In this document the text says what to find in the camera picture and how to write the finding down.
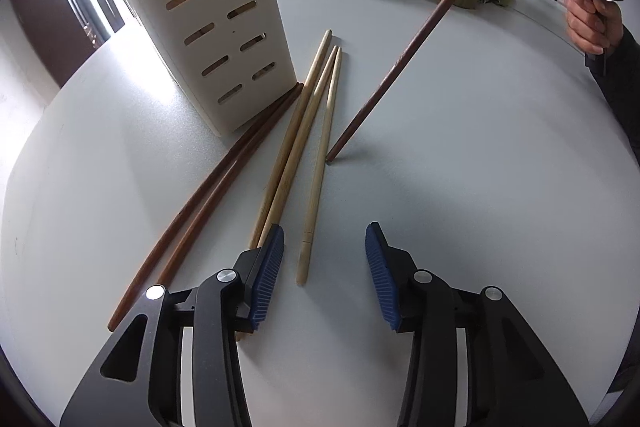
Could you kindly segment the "person right forearm dark sleeve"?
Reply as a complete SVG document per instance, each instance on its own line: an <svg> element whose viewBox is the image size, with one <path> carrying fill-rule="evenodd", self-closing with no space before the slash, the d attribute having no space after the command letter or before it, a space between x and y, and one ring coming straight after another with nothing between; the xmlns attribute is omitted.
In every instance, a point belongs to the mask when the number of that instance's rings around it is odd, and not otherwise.
<svg viewBox="0 0 640 427"><path fill-rule="evenodd" d="M595 60L586 60L586 65L623 129L636 160L639 160L640 153L639 61L639 43L626 27L623 27L623 37L615 50L605 59L604 74L598 73Z"/></svg>

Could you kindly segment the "person right hand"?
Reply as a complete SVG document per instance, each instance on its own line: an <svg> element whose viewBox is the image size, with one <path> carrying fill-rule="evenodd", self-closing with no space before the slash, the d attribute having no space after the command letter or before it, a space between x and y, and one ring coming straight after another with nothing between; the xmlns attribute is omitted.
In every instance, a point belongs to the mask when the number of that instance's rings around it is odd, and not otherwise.
<svg viewBox="0 0 640 427"><path fill-rule="evenodd" d="M582 52L612 53L623 39L622 11L606 0L565 0L567 33Z"/></svg>

